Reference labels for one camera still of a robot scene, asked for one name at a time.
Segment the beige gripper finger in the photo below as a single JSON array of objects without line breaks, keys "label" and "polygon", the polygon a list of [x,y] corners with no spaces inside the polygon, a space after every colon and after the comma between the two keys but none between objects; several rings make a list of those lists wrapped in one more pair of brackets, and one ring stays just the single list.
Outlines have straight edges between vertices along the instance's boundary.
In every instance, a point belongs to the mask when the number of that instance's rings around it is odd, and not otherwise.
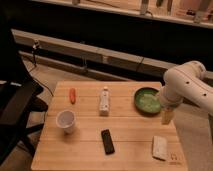
[{"label": "beige gripper finger", "polygon": [[162,110],[162,120],[161,120],[162,124],[168,125],[171,122],[173,115],[174,113],[172,108],[164,108]]}]

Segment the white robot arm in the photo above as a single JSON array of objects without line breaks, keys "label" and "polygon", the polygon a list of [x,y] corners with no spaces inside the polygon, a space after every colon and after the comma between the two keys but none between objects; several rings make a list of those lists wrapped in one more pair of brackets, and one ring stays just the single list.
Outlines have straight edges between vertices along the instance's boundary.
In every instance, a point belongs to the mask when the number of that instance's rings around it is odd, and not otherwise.
[{"label": "white robot arm", "polygon": [[165,85],[157,97],[163,108],[162,124],[169,124],[177,108],[186,98],[204,109],[213,118],[213,87],[206,84],[206,68],[199,61],[190,61],[168,69],[163,76]]}]

